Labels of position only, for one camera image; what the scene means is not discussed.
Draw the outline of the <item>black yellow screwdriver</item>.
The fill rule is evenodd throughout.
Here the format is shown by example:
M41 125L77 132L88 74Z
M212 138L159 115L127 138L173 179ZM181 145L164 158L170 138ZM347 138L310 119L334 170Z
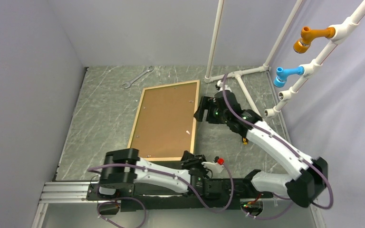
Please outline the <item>black yellow screwdriver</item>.
M247 145L247 144L248 144L248 139L247 139L247 138L245 138L245 137L242 137L242 143L243 143L244 145Z

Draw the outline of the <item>green wooden photo frame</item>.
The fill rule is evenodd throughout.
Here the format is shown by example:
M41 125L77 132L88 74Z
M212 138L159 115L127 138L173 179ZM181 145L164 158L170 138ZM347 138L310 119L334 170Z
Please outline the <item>green wooden photo frame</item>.
M152 162L179 161L184 151L193 152L199 93L199 80L144 88L128 147Z

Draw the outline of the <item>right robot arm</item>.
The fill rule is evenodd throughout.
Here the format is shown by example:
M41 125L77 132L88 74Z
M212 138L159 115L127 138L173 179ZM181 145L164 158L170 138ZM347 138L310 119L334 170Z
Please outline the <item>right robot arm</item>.
M289 144L255 111L242 109L230 90L218 91L213 97L202 96L194 118L199 122L227 125L242 139L262 148L286 170L286 174L254 171L250 180L243 183L243 192L248 197L262 191L271 192L289 197L306 208L328 187L326 160L314 159Z

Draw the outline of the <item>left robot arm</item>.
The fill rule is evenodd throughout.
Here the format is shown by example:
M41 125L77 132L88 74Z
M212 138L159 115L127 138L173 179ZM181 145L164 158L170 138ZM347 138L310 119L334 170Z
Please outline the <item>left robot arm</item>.
M99 194L112 199L118 189L130 188L144 183L170 189L176 193L187 193L189 185L202 185L203 178L209 178L212 162L203 155L184 151L181 169L173 169L139 157L138 149L122 149L107 152L99 179Z

